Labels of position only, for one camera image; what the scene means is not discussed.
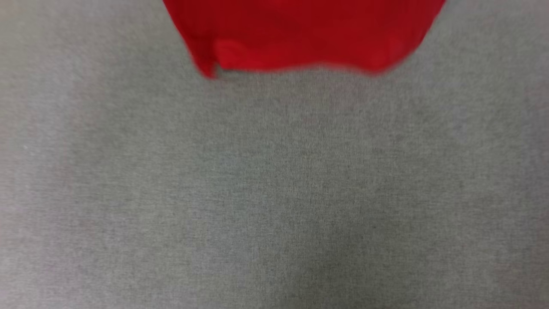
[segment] blurry red object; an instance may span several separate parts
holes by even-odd
[[[414,51],[444,0],[164,0],[200,71],[315,63],[379,72]]]

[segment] gray fabric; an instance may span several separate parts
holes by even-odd
[[[549,308],[547,12],[210,81],[159,0],[2,1],[0,308]]]

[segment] red garment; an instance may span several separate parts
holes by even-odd
[[[164,0],[200,71],[313,63],[378,72],[416,49],[444,0]]]

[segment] red cloth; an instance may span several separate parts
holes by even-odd
[[[387,69],[416,49],[444,0],[164,0],[200,71],[313,63]]]

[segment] gray surface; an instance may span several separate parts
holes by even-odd
[[[3,0],[0,308],[549,308],[548,4],[207,81],[158,0]]]

